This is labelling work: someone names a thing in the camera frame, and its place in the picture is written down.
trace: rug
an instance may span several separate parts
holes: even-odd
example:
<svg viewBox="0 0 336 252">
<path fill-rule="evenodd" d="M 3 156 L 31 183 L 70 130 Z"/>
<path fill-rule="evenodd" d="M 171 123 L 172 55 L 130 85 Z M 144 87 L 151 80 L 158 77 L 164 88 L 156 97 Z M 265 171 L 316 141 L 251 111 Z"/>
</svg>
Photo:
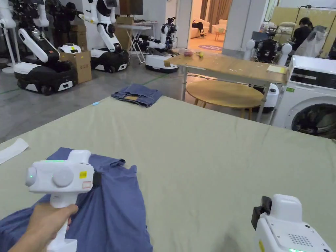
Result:
<svg viewBox="0 0 336 252">
<path fill-rule="evenodd" d="M 206 50 L 213 50 L 213 51 L 221 51 L 223 47 L 216 46 L 216 45 L 199 45 L 199 48 L 206 49 Z"/>
</svg>

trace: blue shirt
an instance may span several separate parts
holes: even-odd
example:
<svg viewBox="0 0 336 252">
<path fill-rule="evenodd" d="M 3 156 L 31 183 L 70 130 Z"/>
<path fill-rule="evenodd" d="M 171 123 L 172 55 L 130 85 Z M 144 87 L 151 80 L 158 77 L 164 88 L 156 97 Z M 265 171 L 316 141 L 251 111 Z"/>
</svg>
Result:
<svg viewBox="0 0 336 252">
<path fill-rule="evenodd" d="M 60 148 L 48 160 L 66 160 L 71 149 Z M 152 252 L 145 205 L 136 166 L 125 160 L 92 154 L 89 163 L 101 173 L 101 186 L 79 194 L 66 238 L 77 239 L 78 252 Z M 49 202 L 45 195 L 37 203 Z M 0 252 L 7 252 L 25 233 L 34 205 L 0 221 Z"/>
</svg>

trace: green floor line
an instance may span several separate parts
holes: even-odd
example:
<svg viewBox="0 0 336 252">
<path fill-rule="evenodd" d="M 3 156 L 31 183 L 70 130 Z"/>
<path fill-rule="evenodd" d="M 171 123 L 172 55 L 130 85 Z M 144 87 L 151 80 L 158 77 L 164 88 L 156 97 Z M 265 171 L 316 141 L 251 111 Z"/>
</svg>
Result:
<svg viewBox="0 0 336 252">
<path fill-rule="evenodd" d="M 156 77 L 156 78 L 154 78 L 154 79 L 152 79 L 152 80 L 150 80 L 150 81 L 147 81 L 147 82 L 145 82 L 145 83 L 143 83 L 143 84 L 141 84 L 141 85 L 147 85 L 148 83 L 151 83 L 152 81 L 156 81 L 156 80 L 158 80 L 158 79 L 160 79 L 160 78 L 162 78 L 162 77 L 165 77 L 165 76 L 167 76 L 168 74 L 164 74 L 164 75 L 162 75 L 162 76 L 158 76 L 158 77 Z"/>
<path fill-rule="evenodd" d="M 13 89 L 13 90 L 8 90 L 8 91 L 5 91 L 5 92 L 0 93 L 0 95 L 1 95 L 1 94 L 7 94 L 7 93 L 9 93 L 9 92 L 13 92 L 13 91 L 17 91 L 17 90 L 20 90 L 20 89 L 17 88 L 17 89 Z"/>
</svg>

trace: cardboard box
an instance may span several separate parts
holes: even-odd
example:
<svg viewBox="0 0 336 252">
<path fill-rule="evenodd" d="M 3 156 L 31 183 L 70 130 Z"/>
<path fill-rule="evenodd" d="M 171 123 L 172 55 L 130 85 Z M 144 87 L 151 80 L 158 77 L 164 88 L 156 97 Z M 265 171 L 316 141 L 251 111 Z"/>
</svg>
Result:
<svg viewBox="0 0 336 252">
<path fill-rule="evenodd" d="M 67 33 L 61 33 L 61 32 L 56 32 L 55 29 L 51 30 L 52 33 L 52 40 L 54 42 L 55 48 L 58 48 L 65 43 L 68 43 L 68 34 Z"/>
<path fill-rule="evenodd" d="M 125 50 L 128 50 L 129 46 L 131 45 L 131 40 L 127 35 L 126 29 L 118 28 L 118 25 L 133 25 L 134 18 L 133 17 L 117 17 L 117 25 L 115 36 L 118 38 L 121 47 Z"/>
<path fill-rule="evenodd" d="M 86 26 L 71 25 L 72 32 L 86 32 Z"/>
<path fill-rule="evenodd" d="M 78 83 L 83 83 L 86 81 L 92 80 L 92 72 L 91 72 L 91 55 L 89 51 L 80 52 L 80 53 L 65 53 L 60 52 L 62 61 L 70 61 L 72 62 L 78 74 Z"/>
<path fill-rule="evenodd" d="M 82 51 L 87 51 L 86 32 L 70 32 L 70 43 L 78 45 Z"/>
</svg>

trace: green indicator light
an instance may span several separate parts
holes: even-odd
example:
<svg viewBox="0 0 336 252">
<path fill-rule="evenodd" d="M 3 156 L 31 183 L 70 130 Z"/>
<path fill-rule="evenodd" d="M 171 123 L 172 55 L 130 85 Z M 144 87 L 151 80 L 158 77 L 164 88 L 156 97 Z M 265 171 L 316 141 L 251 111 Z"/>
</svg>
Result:
<svg viewBox="0 0 336 252">
<path fill-rule="evenodd" d="M 296 250 L 296 249 L 289 249 L 290 252 L 305 252 L 305 251 L 301 251 L 301 250 Z"/>
</svg>

